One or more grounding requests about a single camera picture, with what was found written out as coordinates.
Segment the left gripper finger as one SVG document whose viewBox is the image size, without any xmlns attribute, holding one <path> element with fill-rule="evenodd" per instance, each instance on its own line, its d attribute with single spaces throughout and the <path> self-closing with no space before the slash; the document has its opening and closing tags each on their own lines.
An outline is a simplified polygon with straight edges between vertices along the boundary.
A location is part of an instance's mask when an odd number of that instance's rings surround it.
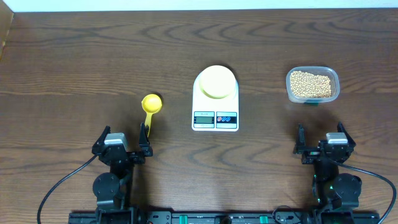
<svg viewBox="0 0 398 224">
<path fill-rule="evenodd" d="M 111 128 L 106 126 L 104 131 L 101 133 L 100 137 L 92 146 L 92 152 L 104 152 L 107 146 L 105 145 L 104 141 L 106 136 L 111 132 Z"/>
<path fill-rule="evenodd" d="M 146 126 L 144 123 L 141 123 L 140 127 L 139 147 L 142 149 L 143 152 L 150 151 L 150 143 L 147 137 Z"/>
</svg>

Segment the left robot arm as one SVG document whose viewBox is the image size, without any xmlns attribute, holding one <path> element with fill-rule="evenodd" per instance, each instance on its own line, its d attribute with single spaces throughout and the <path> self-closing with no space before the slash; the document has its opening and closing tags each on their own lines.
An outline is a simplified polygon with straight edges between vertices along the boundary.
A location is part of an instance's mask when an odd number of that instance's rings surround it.
<svg viewBox="0 0 398 224">
<path fill-rule="evenodd" d="M 106 213 L 127 210 L 134 166 L 144 164 L 147 157 L 153 156 L 148 128 L 141 124 L 138 151 L 128 151 L 124 133 L 112 133 L 109 126 L 105 127 L 91 151 L 109 166 L 109 172 L 102 173 L 93 182 L 97 209 Z"/>
</svg>

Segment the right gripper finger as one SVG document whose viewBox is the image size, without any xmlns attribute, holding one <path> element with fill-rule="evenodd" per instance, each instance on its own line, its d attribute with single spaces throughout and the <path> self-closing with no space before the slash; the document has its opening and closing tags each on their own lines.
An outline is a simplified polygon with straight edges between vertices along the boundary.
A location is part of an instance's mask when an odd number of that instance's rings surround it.
<svg viewBox="0 0 398 224">
<path fill-rule="evenodd" d="M 298 125 L 298 135 L 295 141 L 294 152 L 303 152 L 305 148 L 305 133 L 301 124 Z"/>
<path fill-rule="evenodd" d="M 345 134 L 345 136 L 346 136 L 346 138 L 347 138 L 347 141 L 348 141 L 348 144 L 349 144 L 350 146 L 352 146 L 352 147 L 355 147 L 355 146 L 356 146 L 355 141 L 354 141 L 353 138 L 348 134 L 347 130 L 345 129 L 345 127 L 343 126 L 343 123 L 342 123 L 341 121 L 339 121 L 338 124 L 337 124 L 337 131 L 338 131 L 339 133 L 344 133 L 344 134 Z"/>
</svg>

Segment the yellow plastic measuring scoop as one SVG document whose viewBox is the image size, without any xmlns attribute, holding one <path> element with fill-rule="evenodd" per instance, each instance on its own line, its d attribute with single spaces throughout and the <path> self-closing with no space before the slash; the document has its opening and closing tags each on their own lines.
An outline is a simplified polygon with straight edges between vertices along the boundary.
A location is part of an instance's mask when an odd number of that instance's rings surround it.
<svg viewBox="0 0 398 224">
<path fill-rule="evenodd" d="M 141 105 L 142 109 L 146 113 L 144 125 L 147 128 L 147 136 L 149 136 L 152 124 L 152 116 L 162 109 L 162 99 L 159 95 L 151 93 L 143 98 Z"/>
</svg>

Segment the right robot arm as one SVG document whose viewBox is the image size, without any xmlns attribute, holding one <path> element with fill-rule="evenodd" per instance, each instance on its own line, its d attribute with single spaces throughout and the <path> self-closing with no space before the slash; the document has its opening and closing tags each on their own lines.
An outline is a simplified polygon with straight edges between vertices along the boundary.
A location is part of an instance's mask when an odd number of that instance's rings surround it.
<svg viewBox="0 0 398 224">
<path fill-rule="evenodd" d="M 313 195 L 324 211 L 343 211 L 359 207 L 361 179 L 339 171 L 339 166 L 349 159 L 355 146 L 355 141 L 341 122 L 337 125 L 337 131 L 327 133 L 326 138 L 320 140 L 317 146 L 306 144 L 304 127 L 302 124 L 298 126 L 294 154 L 302 156 L 302 164 L 313 166 Z"/>
</svg>

